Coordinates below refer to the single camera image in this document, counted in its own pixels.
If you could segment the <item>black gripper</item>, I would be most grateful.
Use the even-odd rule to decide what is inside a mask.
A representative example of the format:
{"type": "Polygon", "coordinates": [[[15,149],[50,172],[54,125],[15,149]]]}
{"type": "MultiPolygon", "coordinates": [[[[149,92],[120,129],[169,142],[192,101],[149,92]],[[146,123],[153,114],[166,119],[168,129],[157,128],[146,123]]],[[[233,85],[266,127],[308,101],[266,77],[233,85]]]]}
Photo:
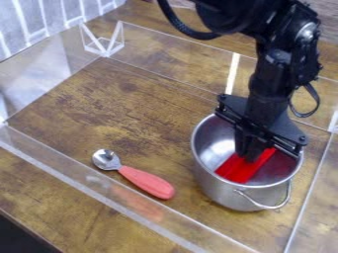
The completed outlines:
{"type": "Polygon", "coordinates": [[[216,115],[234,126],[236,150],[248,162],[256,162],[272,147],[299,157],[308,145],[308,136],[288,115],[289,98],[291,94],[257,92],[248,98],[218,96],[216,115]]]}

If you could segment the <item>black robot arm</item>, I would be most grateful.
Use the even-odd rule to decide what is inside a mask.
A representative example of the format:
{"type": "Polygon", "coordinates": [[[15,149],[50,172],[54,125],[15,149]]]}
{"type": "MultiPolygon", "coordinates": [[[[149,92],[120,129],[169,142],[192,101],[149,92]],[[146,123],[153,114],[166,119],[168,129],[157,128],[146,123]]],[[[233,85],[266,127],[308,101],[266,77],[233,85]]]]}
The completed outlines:
{"type": "Polygon", "coordinates": [[[323,69],[317,13],[299,0],[197,0],[196,8],[214,37],[241,33],[257,41],[249,96],[218,97],[217,115],[234,124],[237,154],[256,161],[274,145],[297,154],[308,139],[288,115],[312,115],[292,103],[296,89],[320,98],[312,86],[323,69]]]}

